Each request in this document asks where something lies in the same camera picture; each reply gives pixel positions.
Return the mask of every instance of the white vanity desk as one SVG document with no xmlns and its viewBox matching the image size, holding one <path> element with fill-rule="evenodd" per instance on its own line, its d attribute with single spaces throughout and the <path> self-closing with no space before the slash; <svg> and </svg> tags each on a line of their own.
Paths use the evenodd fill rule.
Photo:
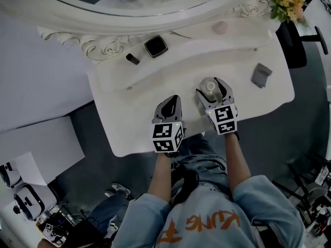
<svg viewBox="0 0 331 248">
<path fill-rule="evenodd" d="M 182 100 L 185 137 L 212 129 L 195 97 L 195 89 L 206 77 L 219 77 L 232 87 L 238 120 L 267 114 L 294 99 L 277 36 L 261 17 L 226 21 L 229 28 L 224 35 L 212 32 L 212 22 L 177 29 L 181 35 L 199 39 L 163 34 L 169 48 L 163 55 L 152 59 L 142 42 L 99 63 L 97 71 L 89 74 L 98 113 L 116 156 L 153 150 L 151 120 L 156 106 L 171 95 Z M 140 64 L 127 61 L 128 53 Z M 263 89 L 250 80 L 257 63 L 273 71 Z"/>
</svg>

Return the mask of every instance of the gray floor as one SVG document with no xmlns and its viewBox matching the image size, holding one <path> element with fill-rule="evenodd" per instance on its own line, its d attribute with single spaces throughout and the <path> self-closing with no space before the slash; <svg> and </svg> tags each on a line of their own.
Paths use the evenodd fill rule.
<svg viewBox="0 0 331 248">
<path fill-rule="evenodd" d="M 316 45 L 307 42 L 305 49 L 307 66 L 290 71 L 295 99 L 267 115 L 238 123 L 240 144 L 253 175 L 263 174 L 273 180 L 297 159 L 301 167 L 307 167 L 310 163 L 303 158 L 307 152 L 326 153 L 329 107 L 325 75 Z M 147 191 L 154 153 L 114 156 L 94 104 L 71 119 L 86 156 L 57 178 L 71 212 L 91 211 L 113 182 L 130 188 L 134 197 Z M 205 138 L 215 151 L 224 153 L 222 136 L 210 131 Z"/>
</svg>

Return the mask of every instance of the white table on the floor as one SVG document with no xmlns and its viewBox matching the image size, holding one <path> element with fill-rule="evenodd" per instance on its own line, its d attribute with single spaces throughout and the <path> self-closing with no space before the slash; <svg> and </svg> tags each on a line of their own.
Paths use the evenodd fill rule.
<svg viewBox="0 0 331 248">
<path fill-rule="evenodd" d="M 123 157 L 131 153 L 153 151 L 150 131 L 155 108 L 171 95 L 177 94 L 182 100 L 183 121 L 187 128 L 185 137 L 212 129 L 195 96 L 195 89 L 199 88 L 201 81 L 206 77 L 219 77 L 232 87 L 238 108 L 238 120 L 265 115 L 282 104 L 292 101 L 294 90 L 283 51 L 276 35 L 270 32 L 269 35 L 269 41 L 265 46 L 258 47 L 257 51 L 244 46 L 240 46 L 240 50 L 235 50 L 231 42 L 238 38 L 238 34 L 233 35 L 231 39 L 225 36 L 226 43 L 220 45 L 218 51 L 208 53 L 206 50 L 204 54 L 196 54 L 192 58 L 176 63 L 169 59 L 171 65 L 168 67 L 160 64 L 161 58 L 175 57 L 173 53 L 176 53 L 176 48 L 172 45 L 176 42 L 172 40 L 178 41 L 183 38 L 162 35 L 166 38 L 169 54 L 158 57 L 159 61 L 155 62 L 158 67 L 157 72 L 150 73 L 151 66 L 149 65 L 147 75 L 139 76 L 139 78 L 134 75 L 133 82 L 135 83 L 129 84 L 132 88 L 128 89 L 120 89 L 124 81 L 114 68 L 118 67 L 120 70 L 121 67 L 123 68 L 122 65 L 126 65 L 121 63 L 120 58 L 125 58 L 127 53 L 121 53 L 113 59 L 98 64 L 98 71 L 88 75 L 89 83 L 114 154 Z M 252 38 L 250 42 L 252 44 L 258 40 L 258 37 L 256 39 L 253 36 L 248 37 Z M 140 54 L 139 57 L 142 59 L 147 58 L 145 56 L 147 52 L 140 52 L 142 48 L 143 44 L 130 48 L 129 52 L 134 56 L 136 53 Z M 262 63 L 273 71 L 263 89 L 251 82 L 253 70 L 258 63 Z M 132 67 L 141 71 L 142 66 L 139 67 L 139 65 L 137 68 L 134 65 Z M 128 76 L 125 69 L 122 69 L 121 73 L 123 76 Z"/>
</svg>

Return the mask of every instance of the light blue shirt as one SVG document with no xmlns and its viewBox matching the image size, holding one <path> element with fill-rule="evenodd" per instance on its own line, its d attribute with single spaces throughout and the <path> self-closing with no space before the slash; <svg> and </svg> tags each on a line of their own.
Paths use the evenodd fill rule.
<svg viewBox="0 0 331 248">
<path fill-rule="evenodd" d="M 113 247 L 258 247 L 252 222 L 270 225 L 284 247 L 303 245 L 298 211 L 265 176 L 255 176 L 234 189 L 233 200 L 208 182 L 172 209 L 143 194 L 130 202 Z"/>
</svg>

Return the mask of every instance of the t-shirt sleeve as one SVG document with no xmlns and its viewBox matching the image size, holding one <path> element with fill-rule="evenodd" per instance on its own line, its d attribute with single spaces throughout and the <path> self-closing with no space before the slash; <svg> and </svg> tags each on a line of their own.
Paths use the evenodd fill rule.
<svg viewBox="0 0 331 248">
<path fill-rule="evenodd" d="M 170 210 L 169 203 L 150 194 L 130 201 L 112 247 L 152 247 Z"/>
<path fill-rule="evenodd" d="M 302 247 L 305 227 L 299 212 L 265 176 L 240 183 L 234 189 L 233 199 L 248 219 L 270 225 L 284 247 Z"/>
</svg>

